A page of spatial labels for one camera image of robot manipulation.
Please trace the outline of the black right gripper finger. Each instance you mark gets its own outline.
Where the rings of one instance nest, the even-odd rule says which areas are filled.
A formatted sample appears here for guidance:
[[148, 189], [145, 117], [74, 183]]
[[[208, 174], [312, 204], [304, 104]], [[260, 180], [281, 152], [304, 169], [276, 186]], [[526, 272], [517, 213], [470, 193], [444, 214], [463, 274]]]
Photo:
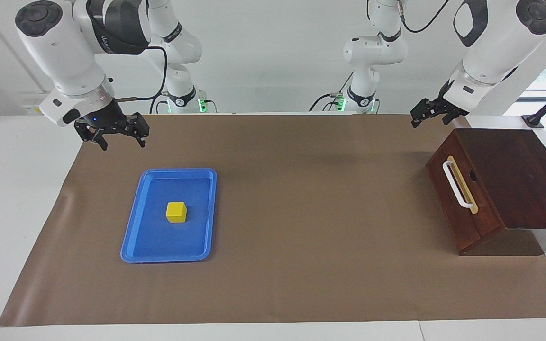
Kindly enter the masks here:
[[126, 117], [126, 135], [135, 138], [141, 148], [145, 148], [149, 132], [150, 126], [140, 113]]
[[91, 127], [86, 121], [75, 121], [74, 129], [84, 142], [95, 143], [103, 151], [108, 149], [108, 143], [104, 138], [105, 129]]

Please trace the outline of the white drawer handle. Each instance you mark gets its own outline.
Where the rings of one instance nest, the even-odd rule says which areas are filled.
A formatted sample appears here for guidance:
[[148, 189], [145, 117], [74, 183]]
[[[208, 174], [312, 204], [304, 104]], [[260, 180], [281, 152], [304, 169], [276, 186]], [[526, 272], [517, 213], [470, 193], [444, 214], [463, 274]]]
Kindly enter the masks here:
[[447, 160], [442, 164], [442, 169], [444, 171], [444, 174], [446, 175], [446, 179], [450, 185], [453, 194], [455, 195], [457, 203], [463, 208], [473, 210], [476, 205], [468, 201], [467, 196], [464, 196], [464, 194], [462, 193], [459, 186], [458, 177], [455, 176], [453, 173], [453, 164], [454, 163], [451, 160]]

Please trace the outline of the beige handle backing plate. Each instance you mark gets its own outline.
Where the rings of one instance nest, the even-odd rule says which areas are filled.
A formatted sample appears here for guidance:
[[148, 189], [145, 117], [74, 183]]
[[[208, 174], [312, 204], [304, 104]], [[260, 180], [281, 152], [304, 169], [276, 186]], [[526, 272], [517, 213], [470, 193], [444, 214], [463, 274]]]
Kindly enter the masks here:
[[454, 164], [452, 166], [453, 168], [453, 173], [455, 176], [458, 177], [458, 182], [459, 182], [459, 186], [461, 188], [461, 191], [462, 191], [462, 194], [464, 194], [464, 196], [467, 196], [468, 198], [468, 201], [474, 203], [476, 205], [476, 207], [473, 209], [473, 210], [470, 210], [471, 214], [472, 215], [475, 215], [479, 212], [479, 207], [478, 205], [476, 204], [476, 200], [474, 199], [473, 195], [472, 195], [472, 192], [470, 191], [470, 188], [468, 188], [467, 186], [467, 183], [458, 167], [458, 164], [457, 162], [455, 161], [455, 158], [452, 156], [452, 155], [449, 155], [447, 160], [451, 160]]

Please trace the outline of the yellow cube block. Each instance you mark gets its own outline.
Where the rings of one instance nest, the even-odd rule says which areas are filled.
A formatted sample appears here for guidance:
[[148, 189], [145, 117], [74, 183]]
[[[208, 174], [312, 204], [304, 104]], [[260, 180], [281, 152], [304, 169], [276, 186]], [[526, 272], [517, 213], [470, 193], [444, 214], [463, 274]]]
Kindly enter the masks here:
[[169, 223], [185, 223], [188, 208], [184, 202], [169, 202], [165, 208], [165, 218]]

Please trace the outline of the wooden drawer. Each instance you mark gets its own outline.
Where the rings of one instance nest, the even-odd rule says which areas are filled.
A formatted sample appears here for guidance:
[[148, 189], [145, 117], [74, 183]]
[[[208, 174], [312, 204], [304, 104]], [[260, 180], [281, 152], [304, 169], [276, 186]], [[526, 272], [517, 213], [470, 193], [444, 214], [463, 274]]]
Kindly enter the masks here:
[[[496, 212], [484, 192], [483, 185], [479, 181], [475, 168], [471, 164], [467, 151], [464, 149], [459, 133], [461, 130], [453, 130], [440, 145], [430, 160], [430, 173], [434, 176], [434, 188], [438, 192], [438, 198], [442, 203], [442, 209], [447, 217], [449, 226], [455, 236], [455, 241], [460, 250], [479, 242], [490, 233], [500, 227]], [[468, 188], [472, 192], [479, 212], [472, 215], [470, 210], [461, 207], [453, 194], [442, 164], [452, 155], [464, 177]]]

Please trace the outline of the dark wooden drawer cabinet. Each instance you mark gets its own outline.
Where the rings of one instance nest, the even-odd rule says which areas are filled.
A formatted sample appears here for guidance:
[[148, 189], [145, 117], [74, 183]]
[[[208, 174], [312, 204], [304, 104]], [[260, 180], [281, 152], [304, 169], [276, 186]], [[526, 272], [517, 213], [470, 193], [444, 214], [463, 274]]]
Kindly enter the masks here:
[[[461, 143], [500, 222], [499, 229], [463, 250], [458, 248], [449, 226], [459, 255], [545, 254], [546, 147], [531, 130], [454, 130], [461, 130]], [[426, 169], [434, 187], [435, 178], [429, 170], [431, 158]]]

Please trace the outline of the blue plastic tray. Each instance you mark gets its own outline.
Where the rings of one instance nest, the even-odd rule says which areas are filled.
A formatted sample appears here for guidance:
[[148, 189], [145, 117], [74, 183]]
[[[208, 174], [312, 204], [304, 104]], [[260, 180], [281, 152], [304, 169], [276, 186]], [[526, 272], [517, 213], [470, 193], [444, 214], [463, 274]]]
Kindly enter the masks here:
[[[214, 238], [217, 173], [211, 168], [149, 169], [141, 175], [120, 255], [127, 263], [196, 262]], [[184, 202], [185, 223], [169, 223], [169, 202]]]

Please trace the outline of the brown paper table mat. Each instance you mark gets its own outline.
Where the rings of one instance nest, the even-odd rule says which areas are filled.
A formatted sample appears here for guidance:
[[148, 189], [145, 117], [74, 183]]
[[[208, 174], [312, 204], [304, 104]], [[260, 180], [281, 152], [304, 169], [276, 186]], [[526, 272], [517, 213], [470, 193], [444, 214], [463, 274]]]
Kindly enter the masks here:
[[[78, 151], [0, 326], [546, 318], [546, 257], [457, 254], [406, 115], [152, 115]], [[129, 264], [149, 169], [218, 175], [205, 260]]]

